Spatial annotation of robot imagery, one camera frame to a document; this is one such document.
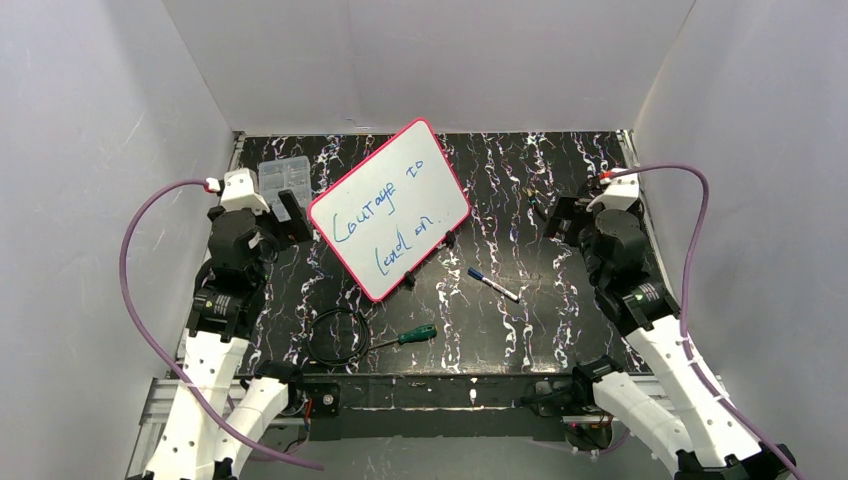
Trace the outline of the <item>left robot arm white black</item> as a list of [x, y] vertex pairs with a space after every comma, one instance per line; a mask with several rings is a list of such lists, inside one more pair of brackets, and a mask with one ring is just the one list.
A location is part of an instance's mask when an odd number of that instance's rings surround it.
[[208, 257], [195, 276], [182, 364], [176, 364], [144, 326], [129, 291], [129, 244], [151, 200], [132, 218], [120, 247], [119, 282], [131, 320], [179, 379], [164, 430], [138, 475], [141, 479], [238, 479], [255, 452], [283, 463], [307, 464], [259, 442], [272, 420], [297, 398], [296, 366], [262, 364], [237, 404], [230, 402], [230, 389], [266, 303], [277, 255], [310, 239], [311, 232], [302, 210], [281, 222], [257, 191], [205, 188], [221, 200], [208, 212]]

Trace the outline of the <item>blue marker cap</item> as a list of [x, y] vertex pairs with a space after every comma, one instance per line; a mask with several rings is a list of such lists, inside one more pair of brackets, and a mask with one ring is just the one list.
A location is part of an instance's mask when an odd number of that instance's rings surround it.
[[482, 272], [480, 272], [479, 270], [477, 270], [473, 267], [469, 267], [467, 269], [467, 273], [468, 273], [469, 276], [471, 276], [472, 278], [474, 278], [475, 280], [478, 280], [478, 281], [482, 281], [485, 278], [485, 276]]

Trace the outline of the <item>white marker pen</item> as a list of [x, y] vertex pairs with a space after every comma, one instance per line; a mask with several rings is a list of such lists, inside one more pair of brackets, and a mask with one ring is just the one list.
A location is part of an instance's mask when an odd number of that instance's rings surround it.
[[508, 290], [507, 288], [505, 288], [504, 286], [500, 285], [499, 283], [495, 282], [494, 280], [492, 280], [491, 278], [489, 278], [487, 276], [485, 276], [485, 278], [482, 281], [478, 281], [478, 282], [481, 282], [481, 283], [487, 285], [488, 287], [490, 287], [491, 289], [498, 292], [503, 297], [507, 298], [508, 300], [510, 300], [514, 303], [520, 302], [520, 296], [518, 294], [511, 292], [510, 290]]

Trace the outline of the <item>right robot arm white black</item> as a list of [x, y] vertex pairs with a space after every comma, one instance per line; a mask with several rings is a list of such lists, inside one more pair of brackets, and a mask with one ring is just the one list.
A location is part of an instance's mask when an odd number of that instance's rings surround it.
[[593, 206], [561, 197], [545, 234], [581, 254], [603, 315], [647, 363], [672, 405], [667, 410], [609, 357], [572, 370], [572, 397], [618, 418], [674, 479], [786, 479], [795, 462], [726, 408], [719, 388], [680, 332], [680, 308], [645, 266], [647, 235], [634, 207]]

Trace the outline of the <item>pink framed whiteboard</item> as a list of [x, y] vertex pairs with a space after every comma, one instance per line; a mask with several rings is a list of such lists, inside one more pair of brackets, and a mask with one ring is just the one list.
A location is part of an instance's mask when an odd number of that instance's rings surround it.
[[379, 302], [470, 211], [435, 132], [418, 118], [315, 198], [307, 215], [366, 297]]

